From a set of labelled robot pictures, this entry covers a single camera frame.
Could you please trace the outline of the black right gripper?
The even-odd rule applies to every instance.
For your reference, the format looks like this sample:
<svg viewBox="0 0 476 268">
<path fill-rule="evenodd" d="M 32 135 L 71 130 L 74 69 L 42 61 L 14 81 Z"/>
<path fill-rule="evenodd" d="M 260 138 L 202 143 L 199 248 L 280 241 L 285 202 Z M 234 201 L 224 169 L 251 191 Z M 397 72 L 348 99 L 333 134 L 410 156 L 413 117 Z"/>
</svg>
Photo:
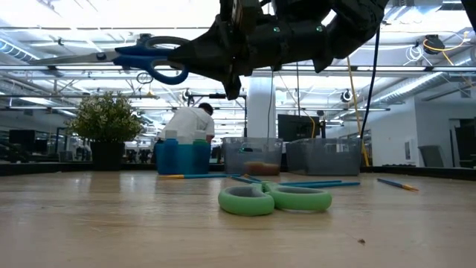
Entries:
<svg viewBox="0 0 476 268">
<path fill-rule="evenodd" d="M 274 14 L 265 14 L 267 1 L 237 2 L 237 71 L 251 74 L 255 68 L 279 70 L 289 55 L 293 35 L 291 22 L 297 20 L 292 5 L 296 1 L 270 1 Z M 215 16 L 213 24 L 201 36 L 173 49 L 168 60 L 183 65 L 189 72 L 222 83 L 228 100 L 239 97 L 241 82 L 234 73 L 229 21 Z"/>
</svg>

